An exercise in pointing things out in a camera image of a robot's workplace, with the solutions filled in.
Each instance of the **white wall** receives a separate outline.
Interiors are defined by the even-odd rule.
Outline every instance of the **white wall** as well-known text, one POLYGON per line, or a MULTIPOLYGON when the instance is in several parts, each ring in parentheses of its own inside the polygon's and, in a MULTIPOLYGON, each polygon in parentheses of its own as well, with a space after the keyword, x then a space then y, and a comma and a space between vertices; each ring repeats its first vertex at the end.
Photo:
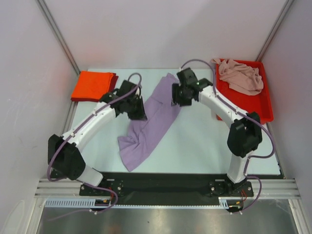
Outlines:
POLYGON ((25 226, 48 137, 61 131, 77 76, 34 0, 1 1, 0 32, 1 230, 20 200, 25 226))
POLYGON ((46 0, 81 70, 255 60, 286 0, 46 0))
POLYGON ((282 166, 312 217, 312 1, 295 3, 263 63, 282 166))

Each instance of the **stack of folded cloth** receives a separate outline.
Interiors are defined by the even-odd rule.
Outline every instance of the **stack of folded cloth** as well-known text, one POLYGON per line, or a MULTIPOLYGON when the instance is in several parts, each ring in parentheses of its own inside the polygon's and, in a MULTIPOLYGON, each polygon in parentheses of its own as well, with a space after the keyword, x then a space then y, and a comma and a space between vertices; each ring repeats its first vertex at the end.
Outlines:
POLYGON ((71 100, 98 102, 105 93, 115 88, 117 79, 115 73, 82 71, 71 100))

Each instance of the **crumpled pink cloth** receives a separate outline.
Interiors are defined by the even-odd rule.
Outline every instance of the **crumpled pink cloth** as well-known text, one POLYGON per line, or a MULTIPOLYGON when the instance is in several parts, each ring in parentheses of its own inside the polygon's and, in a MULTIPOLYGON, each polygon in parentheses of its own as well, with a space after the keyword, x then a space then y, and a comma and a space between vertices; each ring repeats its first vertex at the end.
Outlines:
POLYGON ((232 59, 212 59, 211 62, 219 65, 220 80, 228 82, 231 89, 240 93, 254 96, 263 89, 262 77, 258 68, 235 62, 232 59))

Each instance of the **reflective metal surface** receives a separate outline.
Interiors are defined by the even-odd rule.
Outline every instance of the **reflective metal surface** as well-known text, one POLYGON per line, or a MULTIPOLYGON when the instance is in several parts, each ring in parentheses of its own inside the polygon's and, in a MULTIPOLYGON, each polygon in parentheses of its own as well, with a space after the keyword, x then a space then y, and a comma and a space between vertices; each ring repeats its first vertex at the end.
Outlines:
POLYGON ((243 215, 226 210, 111 209, 47 221, 73 209, 45 208, 37 234, 296 234, 288 200, 261 200, 243 215))

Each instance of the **purple cloth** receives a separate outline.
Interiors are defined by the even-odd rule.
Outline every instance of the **purple cloth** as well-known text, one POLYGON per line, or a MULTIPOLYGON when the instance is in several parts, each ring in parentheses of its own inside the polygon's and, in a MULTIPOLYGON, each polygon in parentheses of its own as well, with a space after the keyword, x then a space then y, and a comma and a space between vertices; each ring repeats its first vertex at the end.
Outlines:
POLYGON ((147 159, 181 110, 179 106, 171 106, 173 83, 178 80, 170 73, 161 78, 144 103, 147 121, 132 120, 128 135, 118 137, 120 157, 129 172, 147 159))

